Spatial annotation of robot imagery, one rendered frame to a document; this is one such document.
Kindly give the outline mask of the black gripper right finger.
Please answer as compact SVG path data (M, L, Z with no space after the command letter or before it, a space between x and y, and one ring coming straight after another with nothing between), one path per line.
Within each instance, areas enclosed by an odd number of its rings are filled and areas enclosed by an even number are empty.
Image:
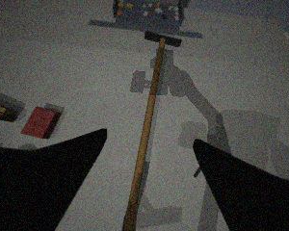
M289 231L289 180L199 139L193 149L230 231Z

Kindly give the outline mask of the tan wooden pole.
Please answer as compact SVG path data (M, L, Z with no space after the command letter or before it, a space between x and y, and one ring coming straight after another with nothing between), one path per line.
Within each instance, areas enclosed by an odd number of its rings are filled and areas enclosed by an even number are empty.
M137 162L135 166L131 192L129 196L126 216L124 216L122 230L121 231L136 231L137 211L138 211L138 199L140 193L140 187L143 177L145 155L147 150L149 132L151 127L151 121L153 116L153 110L155 105L156 93L158 88L158 82L160 77L161 65L164 55L165 44L179 47L182 39L171 38L155 33L145 31L144 39L159 42L156 62L154 66L154 72L144 117L144 126L137 156Z

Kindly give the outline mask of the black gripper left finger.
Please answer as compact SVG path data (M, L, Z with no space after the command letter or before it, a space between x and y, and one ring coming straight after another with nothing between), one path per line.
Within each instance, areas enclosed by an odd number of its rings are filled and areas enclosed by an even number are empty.
M0 147L0 185L24 231L55 231L106 140L102 128L30 151Z

